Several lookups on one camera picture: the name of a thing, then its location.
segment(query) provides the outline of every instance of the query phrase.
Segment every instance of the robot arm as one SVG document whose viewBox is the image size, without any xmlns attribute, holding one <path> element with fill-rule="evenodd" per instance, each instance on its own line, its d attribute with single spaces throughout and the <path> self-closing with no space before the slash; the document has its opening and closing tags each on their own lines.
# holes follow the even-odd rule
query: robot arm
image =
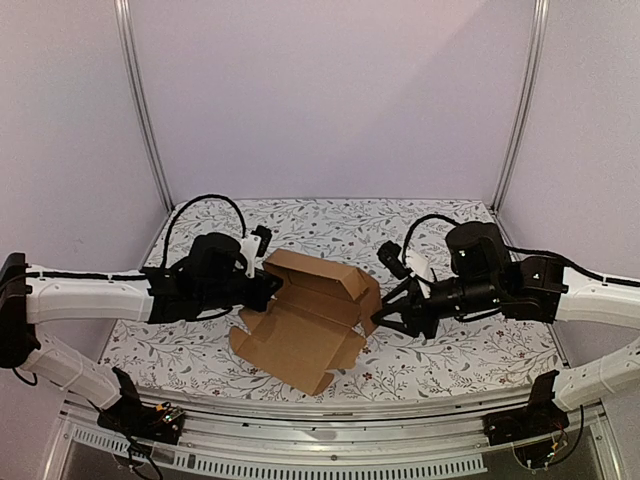
<svg viewBox="0 0 640 480">
<path fill-rule="evenodd" d="M 640 330 L 640 281 L 589 272 L 551 252 L 521 251 L 532 255 L 513 261 L 509 250 L 519 249 L 504 244 L 495 224 L 469 222 L 449 232 L 446 243 L 456 276 L 440 281 L 426 275 L 427 260 L 407 250 L 407 243 L 404 252 L 391 242 L 378 251 L 402 280 L 373 315 L 378 325 L 434 338 L 442 318 L 470 322 L 502 313 L 515 320 L 586 320 Z M 401 321 L 388 319 L 390 314 L 399 314 Z M 540 375 L 527 407 L 488 415 L 485 433 L 492 444 L 550 433 L 555 425 L 568 426 L 567 411 L 639 382 L 637 339 L 581 367 Z"/>
<path fill-rule="evenodd" d="M 204 311 L 226 313 L 235 305 L 264 311 L 282 286 L 255 266 L 270 238 L 264 227 L 241 242 L 210 233 L 170 268 L 116 274 L 51 271 L 11 254 L 0 271 L 0 368 L 35 373 L 83 396 L 100 410 L 103 427 L 175 444 L 184 421 L 180 408 L 142 405 L 125 372 L 98 365 L 37 326 L 69 319 L 199 321 L 212 318 L 200 317 Z"/>
</svg>

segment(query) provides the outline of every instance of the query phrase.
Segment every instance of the brown cardboard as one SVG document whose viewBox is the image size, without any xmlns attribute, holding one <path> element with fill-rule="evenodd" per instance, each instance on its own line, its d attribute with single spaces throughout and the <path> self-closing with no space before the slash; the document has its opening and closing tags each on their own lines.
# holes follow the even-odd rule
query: brown cardboard
<svg viewBox="0 0 640 480">
<path fill-rule="evenodd" d="M 276 250 L 264 269 L 284 280 L 265 313 L 243 309 L 250 334 L 233 327 L 233 351 L 256 367 L 308 395 L 333 381 L 327 370 L 355 366 L 375 330 L 371 315 L 381 308 L 380 286 L 362 270 L 320 258 Z"/>
</svg>

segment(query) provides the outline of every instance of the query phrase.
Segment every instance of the white wall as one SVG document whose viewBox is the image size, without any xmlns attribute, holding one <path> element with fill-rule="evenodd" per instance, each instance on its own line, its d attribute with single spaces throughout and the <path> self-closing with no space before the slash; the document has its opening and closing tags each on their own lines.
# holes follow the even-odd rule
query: white wall
<svg viewBox="0 0 640 480">
<path fill-rule="evenodd" d="M 514 241 L 640 278 L 640 4 L 551 2 L 540 73 L 503 210 Z M 572 364 L 637 331 L 558 325 Z M 640 388 L 606 400 L 629 472 L 640 472 Z"/>
<path fill-rule="evenodd" d="M 5 0 L 0 9 L 0 257 L 137 268 L 163 220 L 112 0 Z M 96 356 L 110 323 L 56 334 Z M 62 396 L 0 372 L 0 478 L 36 478 Z"/>
<path fill-rule="evenodd" d="M 490 200 L 533 5 L 132 2 L 176 200 L 209 191 Z"/>
</svg>

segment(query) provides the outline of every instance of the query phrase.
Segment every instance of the perforated metal strip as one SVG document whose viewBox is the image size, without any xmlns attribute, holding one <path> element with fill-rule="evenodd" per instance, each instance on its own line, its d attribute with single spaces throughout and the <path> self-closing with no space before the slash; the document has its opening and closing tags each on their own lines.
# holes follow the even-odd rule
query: perforated metal strip
<svg viewBox="0 0 640 480">
<path fill-rule="evenodd" d="M 76 425 L 73 439 L 99 450 L 126 456 L 129 442 L 121 435 Z M 158 466 L 225 479 L 259 480 L 418 480 L 457 478 L 486 472 L 482 455 L 393 466 L 295 466 L 249 463 L 180 451 L 180 447 L 154 453 Z"/>
</svg>

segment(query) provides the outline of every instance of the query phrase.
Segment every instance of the table surface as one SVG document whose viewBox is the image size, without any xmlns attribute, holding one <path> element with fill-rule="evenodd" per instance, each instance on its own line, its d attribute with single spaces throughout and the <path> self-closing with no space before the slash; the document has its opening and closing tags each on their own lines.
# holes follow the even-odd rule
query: table surface
<svg viewBox="0 0 640 480">
<path fill-rule="evenodd" d="M 426 213 L 460 222 L 492 221 L 477 201 L 457 200 L 245 200 L 238 205 L 247 227 L 272 229 L 269 252 L 286 248 L 355 265 L 373 275 L 384 292 L 397 281 L 379 263 L 378 247 L 402 243 L 409 225 Z M 438 276 L 451 275 L 444 236 L 451 227 L 432 222 L 415 233 L 412 248 L 426 254 Z M 200 234 L 239 235 L 233 210 L 207 201 L 189 208 L 171 239 L 169 264 L 185 256 Z M 148 265 L 160 263 L 164 233 Z M 356 367 L 337 371 L 322 394 L 309 397 L 237 357 L 229 328 L 243 327 L 237 309 L 198 323 L 147 325 L 120 320 L 101 362 L 118 366 L 139 385 L 188 394 L 293 402 L 366 402 L 462 395 L 527 385 L 538 374 L 561 368 L 548 327 L 496 315 L 462 324 L 440 322 L 437 338 L 412 339 L 379 328 L 360 353 Z"/>
</svg>

